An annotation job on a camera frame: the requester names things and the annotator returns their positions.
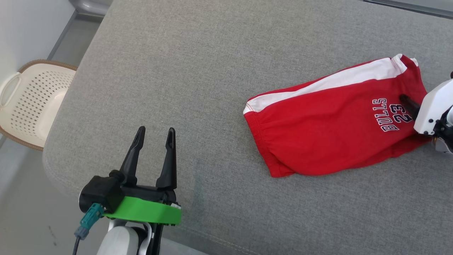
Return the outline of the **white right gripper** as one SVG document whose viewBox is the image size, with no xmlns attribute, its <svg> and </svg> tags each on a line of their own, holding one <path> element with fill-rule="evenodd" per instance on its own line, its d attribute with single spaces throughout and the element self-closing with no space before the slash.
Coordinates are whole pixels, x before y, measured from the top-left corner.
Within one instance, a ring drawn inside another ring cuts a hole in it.
<svg viewBox="0 0 453 255">
<path fill-rule="evenodd" d="M 443 82 L 430 91 L 421 105 L 406 94 L 399 96 L 404 109 L 415 119 L 414 129 L 419 134 L 435 134 L 435 121 L 445 120 L 453 126 L 453 79 Z"/>
</svg>

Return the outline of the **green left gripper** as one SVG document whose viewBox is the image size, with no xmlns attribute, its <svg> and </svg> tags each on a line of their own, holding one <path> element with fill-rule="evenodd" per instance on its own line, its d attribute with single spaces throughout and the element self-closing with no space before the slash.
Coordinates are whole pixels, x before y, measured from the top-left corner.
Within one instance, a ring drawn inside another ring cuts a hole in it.
<svg viewBox="0 0 453 255">
<path fill-rule="evenodd" d="M 176 131 L 172 127 L 168 131 L 165 160 L 156 187 L 135 186 L 137 163 L 144 144 L 145 131 L 145 126 L 139 127 L 120 167 L 120 172 L 125 177 L 122 184 L 126 187 L 121 188 L 125 196 L 115 212 L 105 212 L 104 216 L 125 221 L 179 225 L 182 210 L 174 191 L 177 188 Z"/>
</svg>

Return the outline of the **red printed basketball shorts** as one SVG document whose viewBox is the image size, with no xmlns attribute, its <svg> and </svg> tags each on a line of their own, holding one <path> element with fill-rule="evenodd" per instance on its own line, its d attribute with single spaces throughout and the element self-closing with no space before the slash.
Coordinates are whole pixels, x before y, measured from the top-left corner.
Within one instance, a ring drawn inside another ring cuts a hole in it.
<svg viewBox="0 0 453 255">
<path fill-rule="evenodd" d="M 427 91 L 418 61 L 398 54 L 256 95 L 243 114 L 272 177 L 328 175 L 429 141 L 414 130 L 401 94 L 421 103 Z"/>
</svg>

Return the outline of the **cream plastic laundry basket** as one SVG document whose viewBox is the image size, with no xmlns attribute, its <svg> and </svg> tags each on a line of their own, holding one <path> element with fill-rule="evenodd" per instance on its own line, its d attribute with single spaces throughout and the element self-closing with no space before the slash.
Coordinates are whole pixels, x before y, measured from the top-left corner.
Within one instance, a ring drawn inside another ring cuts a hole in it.
<svg viewBox="0 0 453 255">
<path fill-rule="evenodd" d="M 0 134 L 42 151 L 77 67 L 52 60 L 26 63 L 0 85 Z"/>
</svg>

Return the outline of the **grey rounded plastic object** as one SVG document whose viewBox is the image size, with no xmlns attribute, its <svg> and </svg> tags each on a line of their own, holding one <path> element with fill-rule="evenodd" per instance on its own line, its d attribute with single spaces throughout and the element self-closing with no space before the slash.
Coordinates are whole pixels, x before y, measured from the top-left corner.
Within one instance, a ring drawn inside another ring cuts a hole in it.
<svg viewBox="0 0 453 255">
<path fill-rule="evenodd" d="M 107 14 L 113 0 L 68 0 L 75 10 L 91 16 L 102 16 Z"/>
</svg>

